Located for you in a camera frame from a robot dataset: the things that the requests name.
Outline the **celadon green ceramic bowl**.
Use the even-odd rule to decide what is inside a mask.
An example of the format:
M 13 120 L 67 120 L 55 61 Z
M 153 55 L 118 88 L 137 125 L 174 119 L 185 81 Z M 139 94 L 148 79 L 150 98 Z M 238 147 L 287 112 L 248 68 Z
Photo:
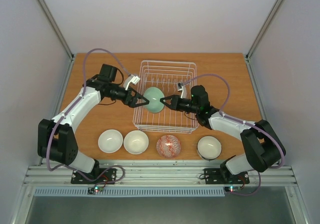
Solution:
M 160 102 L 160 99 L 164 98 L 164 94 L 160 89 L 150 87 L 144 92 L 143 96 L 149 101 L 149 104 L 144 106 L 148 112 L 159 113 L 163 110 L 164 104 Z

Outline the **red patterned bowl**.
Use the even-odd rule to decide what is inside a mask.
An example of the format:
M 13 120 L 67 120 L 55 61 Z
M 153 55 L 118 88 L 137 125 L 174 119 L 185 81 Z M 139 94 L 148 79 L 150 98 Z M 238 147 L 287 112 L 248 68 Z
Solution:
M 181 142 L 174 135 L 163 135 L 157 140 L 156 143 L 156 150 L 158 154 L 167 159 L 177 157 L 180 154 L 181 149 Z

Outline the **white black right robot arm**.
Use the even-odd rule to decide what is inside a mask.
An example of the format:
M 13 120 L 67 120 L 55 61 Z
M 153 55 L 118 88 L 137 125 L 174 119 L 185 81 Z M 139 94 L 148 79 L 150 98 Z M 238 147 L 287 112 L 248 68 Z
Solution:
M 191 98 L 179 95 L 163 97 L 160 102 L 171 110 L 194 113 L 198 123 L 210 130 L 220 131 L 242 142 L 244 154 L 233 156 L 220 165 L 219 175 L 224 184 L 234 181 L 240 173 L 250 170 L 259 173 L 284 165 L 286 150 L 270 123 L 251 122 L 227 115 L 213 107 L 202 85 L 191 88 Z

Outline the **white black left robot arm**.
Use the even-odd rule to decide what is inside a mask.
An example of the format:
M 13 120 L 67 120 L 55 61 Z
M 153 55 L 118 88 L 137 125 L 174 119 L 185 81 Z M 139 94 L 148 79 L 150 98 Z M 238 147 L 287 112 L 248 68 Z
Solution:
M 98 160 L 83 154 L 75 138 L 75 132 L 86 115 L 104 98 L 121 101 L 130 108 L 147 105 L 149 101 L 130 85 L 140 78 L 129 75 L 123 84 L 115 83 L 119 69 L 104 64 L 99 74 L 86 80 L 76 98 L 51 119 L 42 119 L 38 125 L 37 154 L 47 162 L 56 161 L 78 172 L 89 183 L 96 183 L 102 173 Z

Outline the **white bowl far left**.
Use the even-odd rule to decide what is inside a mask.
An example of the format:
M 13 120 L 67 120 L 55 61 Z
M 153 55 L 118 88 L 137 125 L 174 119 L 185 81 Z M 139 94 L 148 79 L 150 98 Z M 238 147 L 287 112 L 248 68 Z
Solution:
M 122 134 L 115 129 L 104 131 L 98 139 L 98 147 L 104 153 L 114 153 L 123 145 Z

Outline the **white bowl black rim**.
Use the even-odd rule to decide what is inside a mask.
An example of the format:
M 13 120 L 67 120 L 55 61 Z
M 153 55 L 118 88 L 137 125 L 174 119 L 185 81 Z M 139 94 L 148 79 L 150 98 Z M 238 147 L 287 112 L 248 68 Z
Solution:
M 197 153 L 204 160 L 214 160 L 220 156 L 221 152 L 222 145 L 213 136 L 204 136 L 197 143 Z

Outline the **left green circuit board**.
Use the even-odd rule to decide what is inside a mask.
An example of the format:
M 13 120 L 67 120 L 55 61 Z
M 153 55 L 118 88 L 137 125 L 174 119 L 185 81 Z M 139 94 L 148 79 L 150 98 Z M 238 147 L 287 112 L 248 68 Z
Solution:
M 104 187 L 93 187 L 87 189 L 88 195 L 96 195 L 97 193 L 100 193 L 104 190 Z

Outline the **green circuit board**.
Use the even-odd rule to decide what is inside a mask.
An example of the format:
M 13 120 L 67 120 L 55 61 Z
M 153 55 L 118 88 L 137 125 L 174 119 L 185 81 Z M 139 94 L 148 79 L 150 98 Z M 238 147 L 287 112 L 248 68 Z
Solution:
M 100 193 L 104 190 L 104 187 L 93 187 L 87 189 L 88 195 L 96 195 L 97 193 Z
M 227 186 L 227 187 L 224 188 L 224 190 L 225 190 L 226 192 L 231 192 L 231 193 L 233 193 L 233 192 L 239 192 L 239 191 L 241 191 L 242 189 L 243 189 L 242 186 Z

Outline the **right green circuit board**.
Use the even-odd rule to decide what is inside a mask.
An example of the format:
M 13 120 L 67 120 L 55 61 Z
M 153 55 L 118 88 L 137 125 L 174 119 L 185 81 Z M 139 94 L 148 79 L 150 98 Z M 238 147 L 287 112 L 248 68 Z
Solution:
M 225 190 L 226 192 L 231 192 L 231 193 L 233 193 L 233 192 L 239 192 L 239 191 L 241 191 L 242 189 L 243 189 L 242 186 L 227 186 L 227 187 L 224 188 L 224 190 Z

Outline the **aluminium frame post left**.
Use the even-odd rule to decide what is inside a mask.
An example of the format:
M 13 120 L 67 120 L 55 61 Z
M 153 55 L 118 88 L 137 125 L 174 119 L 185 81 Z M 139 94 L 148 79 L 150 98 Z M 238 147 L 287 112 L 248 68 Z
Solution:
M 74 59 L 74 54 L 72 53 L 69 45 L 67 44 L 67 41 L 63 35 L 63 33 L 61 32 L 52 12 L 50 11 L 49 6 L 47 5 L 45 0 L 37 0 L 38 4 L 40 5 L 42 11 L 44 12 L 50 26 L 52 27 L 52 29 L 54 30 L 58 40 L 60 41 L 62 47 L 64 48 L 67 56 L 69 57 L 69 59 L 72 61 Z

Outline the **aluminium frame post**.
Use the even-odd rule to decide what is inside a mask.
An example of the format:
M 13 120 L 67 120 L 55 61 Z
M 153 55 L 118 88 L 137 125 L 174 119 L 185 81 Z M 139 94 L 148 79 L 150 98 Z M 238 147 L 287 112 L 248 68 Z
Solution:
M 245 59 L 247 62 L 250 62 L 251 57 L 253 56 L 255 50 L 257 49 L 259 43 L 261 42 L 262 38 L 264 37 L 265 33 L 267 32 L 269 26 L 271 25 L 272 21 L 274 20 L 275 16 L 277 15 L 280 7 L 282 6 L 285 0 L 275 0 L 274 4 L 272 5 L 262 27 L 260 28 L 257 36 L 255 37 L 250 49 L 248 50 L 247 54 L 245 55 Z
M 47 5 L 45 0 L 37 0 L 38 4 L 40 5 L 42 11 L 44 12 L 50 26 L 52 27 L 52 29 L 54 30 L 58 40 L 60 41 L 62 47 L 64 48 L 67 56 L 69 57 L 69 59 L 72 61 L 74 59 L 74 54 L 72 53 L 69 45 L 67 44 L 67 41 L 63 35 L 63 33 L 61 32 L 52 12 L 50 11 L 49 6 Z

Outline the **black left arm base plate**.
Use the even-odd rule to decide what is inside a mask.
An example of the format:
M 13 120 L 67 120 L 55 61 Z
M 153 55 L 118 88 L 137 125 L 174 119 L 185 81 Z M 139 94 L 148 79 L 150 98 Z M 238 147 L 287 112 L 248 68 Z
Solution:
M 116 180 L 117 177 L 117 170 L 116 168 L 111 168 L 108 171 L 104 172 L 100 177 L 99 175 L 105 169 L 99 168 L 93 169 L 91 173 L 84 173 L 80 171 L 74 171 L 71 176 L 71 184 L 80 185 L 80 184 L 97 184 L 97 183 L 105 183 L 111 184 L 113 181 Z

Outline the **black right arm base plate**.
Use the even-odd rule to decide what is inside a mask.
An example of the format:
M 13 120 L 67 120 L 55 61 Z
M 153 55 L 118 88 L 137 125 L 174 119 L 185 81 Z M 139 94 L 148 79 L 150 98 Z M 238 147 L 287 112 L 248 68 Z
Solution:
M 231 184 L 249 184 L 248 172 L 240 172 L 239 174 L 222 174 L 219 168 L 205 168 L 203 174 L 200 175 L 207 185 L 231 185 Z

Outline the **aluminium rail base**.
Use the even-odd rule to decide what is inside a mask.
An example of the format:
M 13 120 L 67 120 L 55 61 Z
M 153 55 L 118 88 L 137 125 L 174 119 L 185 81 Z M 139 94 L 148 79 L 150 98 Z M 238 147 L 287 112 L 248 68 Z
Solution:
M 205 168 L 218 168 L 220 160 L 101 160 L 100 167 L 106 169 L 113 165 L 124 168 L 125 177 L 116 186 L 151 186 L 151 187 L 195 187 L 205 185 L 199 176 Z M 290 166 L 280 169 L 268 169 L 261 173 L 263 187 L 296 187 L 297 181 Z M 27 169 L 23 184 L 30 186 L 69 186 L 72 171 L 58 168 L 47 170 L 46 161 Z

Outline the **aluminium frame post right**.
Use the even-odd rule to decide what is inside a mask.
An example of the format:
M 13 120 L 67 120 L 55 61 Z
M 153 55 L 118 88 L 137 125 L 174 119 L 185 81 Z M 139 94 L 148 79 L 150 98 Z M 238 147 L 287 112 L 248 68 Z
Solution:
M 247 54 L 245 55 L 245 59 L 247 62 L 250 62 L 251 57 L 253 56 L 255 50 L 257 49 L 259 43 L 261 42 L 262 38 L 264 37 L 265 33 L 267 32 L 269 26 L 271 25 L 272 21 L 274 20 L 275 16 L 277 15 L 280 7 L 282 6 L 285 0 L 275 0 L 274 4 L 272 5 L 262 27 L 260 28 L 257 36 L 255 37 L 250 49 L 248 50 Z

